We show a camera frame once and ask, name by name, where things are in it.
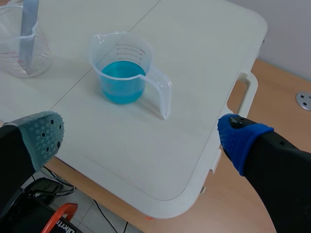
white table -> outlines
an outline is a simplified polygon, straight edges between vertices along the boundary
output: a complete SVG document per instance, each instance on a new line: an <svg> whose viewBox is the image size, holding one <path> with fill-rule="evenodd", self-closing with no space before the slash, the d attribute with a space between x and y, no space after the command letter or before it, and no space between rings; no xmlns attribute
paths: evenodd
<svg viewBox="0 0 311 233"><path fill-rule="evenodd" d="M5 117L12 116L8 113L27 115L57 103L52 110L60 113L65 122L65 140L57 157L146 215L177 216L192 206L208 171L216 169L220 158L217 119L229 112L226 101L238 78L248 84L239 113L248 113L257 89L250 69L265 37L266 23L254 12L219 0L162 0L143 17L143 10L135 8L142 7L137 0L130 6L139 17L128 14L128 18L120 20L127 8L117 10L120 4L115 3L107 14L116 21L110 20L101 30L98 9L105 4L93 1L94 5L79 3L80 8L87 9L83 19L71 12L69 3L58 9L55 3L44 1L55 14L68 14L65 22L61 22L64 17L52 22L43 15L42 21L53 29L47 36L53 41L52 53L55 51L60 61L66 60L65 64L72 66L63 71L51 67L42 79L25 83L14 79L13 88L24 91L27 85L28 91L36 93L1 107L0 118L8 120ZM140 3L144 4L145 14L156 4ZM128 25L130 21L135 25L133 29ZM70 39L72 33L66 29L79 30L84 36ZM115 105L103 98L95 71L89 71L84 46L87 36L95 31L130 29L155 48L155 65L173 83L172 111L166 121L159 116L158 96L151 87L146 87L137 102ZM61 32L67 35L64 44ZM55 66L62 67L60 61L56 59ZM58 75L64 73L66 87L57 94L48 91L48 84L62 85ZM0 101L8 94L2 94ZM35 104L24 110L22 106L28 100Z"/></svg>
<svg viewBox="0 0 311 233"><path fill-rule="evenodd" d="M91 68L92 35L128 31L158 0L40 0L38 20L45 32L53 63L39 77L12 77L0 71L0 119L52 108Z"/></svg>

floor tile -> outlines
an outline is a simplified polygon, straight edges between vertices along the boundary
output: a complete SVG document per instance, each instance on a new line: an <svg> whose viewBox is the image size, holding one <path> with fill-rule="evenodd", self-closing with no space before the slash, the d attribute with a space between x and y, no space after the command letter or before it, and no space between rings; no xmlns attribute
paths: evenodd
<svg viewBox="0 0 311 233"><path fill-rule="evenodd" d="M110 221L110 223L114 226L117 232L122 233L126 224L122 218L118 215L114 214L107 208L99 205L102 212L106 216L106 218ZM83 225L94 231L95 233L115 233L111 228L109 223L102 216L101 212L98 210L95 203L92 204L90 210L86 214L86 216L81 221Z"/></svg>
<svg viewBox="0 0 311 233"><path fill-rule="evenodd" d="M74 218L80 222L86 215L94 201L88 195L84 194L79 189L76 189L74 193L68 196L55 198L53 204L57 207L60 207L68 202L78 204L78 210L75 213Z"/></svg>
<svg viewBox="0 0 311 233"><path fill-rule="evenodd" d="M125 233L143 233L143 232L134 227L132 224L128 224Z"/></svg>
<svg viewBox="0 0 311 233"><path fill-rule="evenodd" d="M93 232L93 231L91 231L89 228L87 228L85 225L83 225L83 224L80 224L79 226L78 226L78 229L80 230L80 231L82 231L83 233L95 233L95 232Z"/></svg>

glass beaker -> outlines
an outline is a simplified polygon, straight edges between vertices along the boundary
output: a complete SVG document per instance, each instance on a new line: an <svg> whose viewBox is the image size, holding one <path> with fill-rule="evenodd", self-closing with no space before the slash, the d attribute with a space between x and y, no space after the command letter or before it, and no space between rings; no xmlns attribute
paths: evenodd
<svg viewBox="0 0 311 233"><path fill-rule="evenodd" d="M38 21L30 35L21 36L22 14L23 6L0 7L0 66L15 76L31 77L46 71L52 59Z"/></svg>

table handle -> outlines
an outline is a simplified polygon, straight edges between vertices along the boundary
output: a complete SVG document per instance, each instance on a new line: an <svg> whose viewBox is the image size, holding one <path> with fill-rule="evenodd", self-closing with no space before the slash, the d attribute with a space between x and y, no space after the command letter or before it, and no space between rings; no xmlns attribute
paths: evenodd
<svg viewBox="0 0 311 233"><path fill-rule="evenodd" d="M242 73L238 77L239 81L242 81L246 83L247 89L246 93L244 95L244 98L239 106L239 110L237 112L238 115L242 117L247 117L247 114L249 112L249 109L252 105L253 99L255 97L257 87L258 87L258 81L256 77L250 72L250 73Z"/></svg>

measuring cup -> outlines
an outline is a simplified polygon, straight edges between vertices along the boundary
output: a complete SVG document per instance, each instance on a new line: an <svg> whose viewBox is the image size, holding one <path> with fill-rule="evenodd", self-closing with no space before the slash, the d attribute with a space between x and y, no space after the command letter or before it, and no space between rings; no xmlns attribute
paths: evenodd
<svg viewBox="0 0 311 233"><path fill-rule="evenodd" d="M161 114L168 118L172 83L152 64L152 48L144 40L128 32L95 35L89 61L98 74L102 92L110 101L121 104L136 101L146 81L158 91Z"/></svg>
<svg viewBox="0 0 311 233"><path fill-rule="evenodd" d="M0 7L0 66L18 77L31 77L46 71L51 65L51 53L38 21L30 35L21 36L23 7L7 5ZM31 66L26 68L22 46L32 44Z"/></svg>

